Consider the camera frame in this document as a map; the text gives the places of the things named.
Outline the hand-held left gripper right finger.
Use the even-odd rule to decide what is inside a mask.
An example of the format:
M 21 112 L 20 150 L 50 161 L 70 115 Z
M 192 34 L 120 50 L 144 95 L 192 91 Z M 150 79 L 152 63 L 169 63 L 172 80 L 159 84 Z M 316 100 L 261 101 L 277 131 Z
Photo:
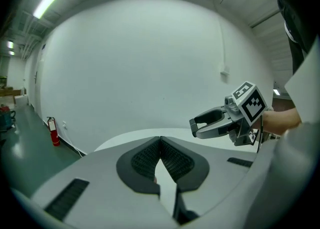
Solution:
M 227 197 L 257 156 L 174 137 L 160 137 L 159 145 L 161 161 L 176 183 L 172 217 L 180 225 L 203 216 Z

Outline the ceiling light strip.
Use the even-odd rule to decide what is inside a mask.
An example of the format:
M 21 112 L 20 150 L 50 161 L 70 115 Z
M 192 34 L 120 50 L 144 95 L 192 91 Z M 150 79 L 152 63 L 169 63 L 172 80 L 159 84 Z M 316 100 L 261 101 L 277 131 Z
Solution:
M 32 15 L 40 19 L 54 1 L 55 0 L 41 0 Z

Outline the white wall conduit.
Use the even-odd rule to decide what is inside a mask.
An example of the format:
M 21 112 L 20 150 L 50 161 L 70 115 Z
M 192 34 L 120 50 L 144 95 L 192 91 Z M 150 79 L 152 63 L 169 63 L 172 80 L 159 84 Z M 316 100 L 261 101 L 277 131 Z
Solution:
M 224 68 L 226 65 L 225 40 L 224 40 L 224 34 L 223 34 L 222 23 L 221 23 L 220 17 L 217 18 L 217 21 L 218 21 L 220 42 L 221 42 L 222 67 Z

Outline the white door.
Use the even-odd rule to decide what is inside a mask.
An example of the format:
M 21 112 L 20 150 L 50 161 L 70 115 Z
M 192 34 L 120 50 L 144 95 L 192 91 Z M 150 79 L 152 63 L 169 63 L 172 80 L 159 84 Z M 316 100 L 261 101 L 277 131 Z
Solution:
M 41 83 L 43 76 L 44 60 L 40 57 L 36 63 L 36 71 L 34 76 L 34 110 L 39 118 L 42 120 L 42 108 L 41 108 Z

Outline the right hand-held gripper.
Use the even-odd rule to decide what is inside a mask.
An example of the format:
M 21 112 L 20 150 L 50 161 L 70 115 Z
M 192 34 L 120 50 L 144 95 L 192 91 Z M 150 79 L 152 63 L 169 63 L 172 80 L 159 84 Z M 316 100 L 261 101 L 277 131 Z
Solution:
M 229 134 L 235 146 L 253 145 L 252 125 L 267 109 L 267 104 L 257 85 L 245 81 L 224 98 L 224 106 L 207 110 L 189 121 L 195 138 L 212 139 Z

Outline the teal and red vacuum cleaner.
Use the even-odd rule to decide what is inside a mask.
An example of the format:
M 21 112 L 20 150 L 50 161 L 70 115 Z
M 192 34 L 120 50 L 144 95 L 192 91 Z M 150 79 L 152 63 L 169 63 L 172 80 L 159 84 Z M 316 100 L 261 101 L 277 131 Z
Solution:
M 0 132 L 8 131 L 16 121 L 16 111 L 11 110 L 8 106 L 0 105 Z

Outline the person's black shirt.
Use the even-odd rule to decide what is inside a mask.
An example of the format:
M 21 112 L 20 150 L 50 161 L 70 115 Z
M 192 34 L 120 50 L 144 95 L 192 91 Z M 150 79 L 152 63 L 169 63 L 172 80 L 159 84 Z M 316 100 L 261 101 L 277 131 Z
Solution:
M 284 19 L 285 32 L 295 73 L 310 52 L 316 37 L 320 36 L 320 0 L 277 0 Z

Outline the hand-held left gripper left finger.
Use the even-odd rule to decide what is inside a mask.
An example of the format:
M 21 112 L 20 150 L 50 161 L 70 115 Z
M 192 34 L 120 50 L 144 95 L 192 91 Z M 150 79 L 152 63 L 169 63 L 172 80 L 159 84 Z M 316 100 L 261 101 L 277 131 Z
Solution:
M 177 229 L 154 181 L 159 144 L 159 137 L 148 137 L 87 154 L 31 199 L 75 229 Z

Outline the red fire extinguisher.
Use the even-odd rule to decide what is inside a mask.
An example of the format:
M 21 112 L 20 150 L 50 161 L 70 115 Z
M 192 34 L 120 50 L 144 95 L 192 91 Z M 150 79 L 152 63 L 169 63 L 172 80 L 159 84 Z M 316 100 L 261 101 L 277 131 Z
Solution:
M 50 132 L 51 141 L 54 147 L 60 146 L 60 138 L 57 131 L 56 120 L 52 116 L 47 117 L 47 124 Z

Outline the person's right forearm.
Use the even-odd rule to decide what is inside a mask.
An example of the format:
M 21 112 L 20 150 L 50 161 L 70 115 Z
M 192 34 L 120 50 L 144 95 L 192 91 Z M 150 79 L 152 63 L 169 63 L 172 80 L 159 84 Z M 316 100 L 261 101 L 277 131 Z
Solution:
M 296 108 L 286 111 L 267 110 L 263 113 L 263 129 L 274 135 L 281 136 L 301 123 L 302 120 Z

